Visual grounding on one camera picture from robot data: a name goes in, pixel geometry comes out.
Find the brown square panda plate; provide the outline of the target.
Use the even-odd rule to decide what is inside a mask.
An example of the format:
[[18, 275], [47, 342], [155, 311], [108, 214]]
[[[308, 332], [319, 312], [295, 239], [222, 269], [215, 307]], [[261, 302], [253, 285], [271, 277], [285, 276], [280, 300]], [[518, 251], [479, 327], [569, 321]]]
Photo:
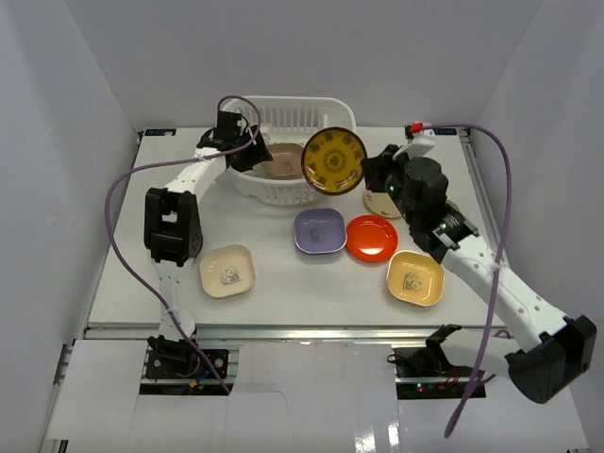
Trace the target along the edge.
[[277, 179], [299, 179], [302, 177], [301, 161], [303, 146], [297, 143], [269, 144], [271, 160], [261, 164], [263, 171]]

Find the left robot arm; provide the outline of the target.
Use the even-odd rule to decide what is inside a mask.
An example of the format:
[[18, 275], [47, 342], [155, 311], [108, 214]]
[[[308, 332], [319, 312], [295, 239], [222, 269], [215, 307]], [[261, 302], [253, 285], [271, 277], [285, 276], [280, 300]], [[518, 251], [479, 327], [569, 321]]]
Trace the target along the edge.
[[230, 140], [213, 130], [204, 134], [193, 161], [173, 180], [147, 191], [143, 243], [159, 279], [159, 336], [165, 340], [178, 342], [195, 333], [193, 308], [182, 294], [182, 280], [203, 246], [199, 201], [227, 168], [246, 171], [270, 158], [257, 125]]

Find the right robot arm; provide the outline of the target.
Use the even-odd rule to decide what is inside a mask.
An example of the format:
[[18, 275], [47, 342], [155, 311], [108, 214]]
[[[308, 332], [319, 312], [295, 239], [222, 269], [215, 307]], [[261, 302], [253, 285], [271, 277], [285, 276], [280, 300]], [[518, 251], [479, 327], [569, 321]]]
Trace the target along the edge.
[[439, 327], [426, 340], [426, 363], [445, 377], [475, 361], [487, 373], [509, 379], [527, 399], [545, 404], [590, 367], [596, 325], [572, 318], [533, 291], [496, 254], [478, 229], [448, 201], [448, 180], [434, 159], [396, 154], [388, 146], [361, 161], [370, 188], [392, 199], [411, 238], [446, 270], [461, 279], [505, 323], [512, 339], [481, 336], [460, 326]]

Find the purple square panda plate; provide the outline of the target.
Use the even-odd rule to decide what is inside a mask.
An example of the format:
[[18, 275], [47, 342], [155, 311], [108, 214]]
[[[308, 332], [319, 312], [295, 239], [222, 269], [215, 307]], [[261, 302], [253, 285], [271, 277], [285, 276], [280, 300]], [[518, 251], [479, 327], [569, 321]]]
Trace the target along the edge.
[[294, 243], [305, 254], [336, 253], [346, 241], [344, 218], [337, 210], [303, 210], [294, 218]]

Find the yellow round patterned plate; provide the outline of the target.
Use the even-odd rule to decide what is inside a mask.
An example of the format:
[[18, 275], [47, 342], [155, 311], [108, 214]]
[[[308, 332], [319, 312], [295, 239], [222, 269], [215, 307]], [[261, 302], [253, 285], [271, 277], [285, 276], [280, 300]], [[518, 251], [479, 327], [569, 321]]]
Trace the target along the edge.
[[361, 162], [366, 147], [352, 130], [331, 126], [313, 134], [303, 147], [302, 175], [318, 193], [338, 196], [350, 193], [363, 180]]

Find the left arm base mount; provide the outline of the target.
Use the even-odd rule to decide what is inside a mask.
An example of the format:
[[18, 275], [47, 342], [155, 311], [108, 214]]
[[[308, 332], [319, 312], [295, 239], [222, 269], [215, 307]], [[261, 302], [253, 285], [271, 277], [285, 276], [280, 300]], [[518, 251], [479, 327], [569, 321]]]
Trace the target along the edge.
[[227, 378], [227, 349], [203, 349], [208, 363], [184, 340], [148, 337], [143, 376], [150, 380]]

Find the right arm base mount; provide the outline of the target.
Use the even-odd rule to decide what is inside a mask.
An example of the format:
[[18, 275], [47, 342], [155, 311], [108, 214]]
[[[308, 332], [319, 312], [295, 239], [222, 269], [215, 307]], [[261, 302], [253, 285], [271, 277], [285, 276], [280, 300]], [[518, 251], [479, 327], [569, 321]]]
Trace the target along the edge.
[[459, 400], [471, 375], [470, 367], [445, 364], [426, 343], [394, 347], [386, 361], [394, 368], [399, 401]]

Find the cream square panda plate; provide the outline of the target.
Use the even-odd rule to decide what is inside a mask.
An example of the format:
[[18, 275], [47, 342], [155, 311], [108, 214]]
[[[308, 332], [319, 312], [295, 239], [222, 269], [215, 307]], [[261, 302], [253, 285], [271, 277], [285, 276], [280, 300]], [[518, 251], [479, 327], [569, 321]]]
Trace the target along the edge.
[[256, 282], [252, 255], [240, 244], [205, 254], [199, 262], [199, 274], [205, 293], [217, 299], [245, 293]]

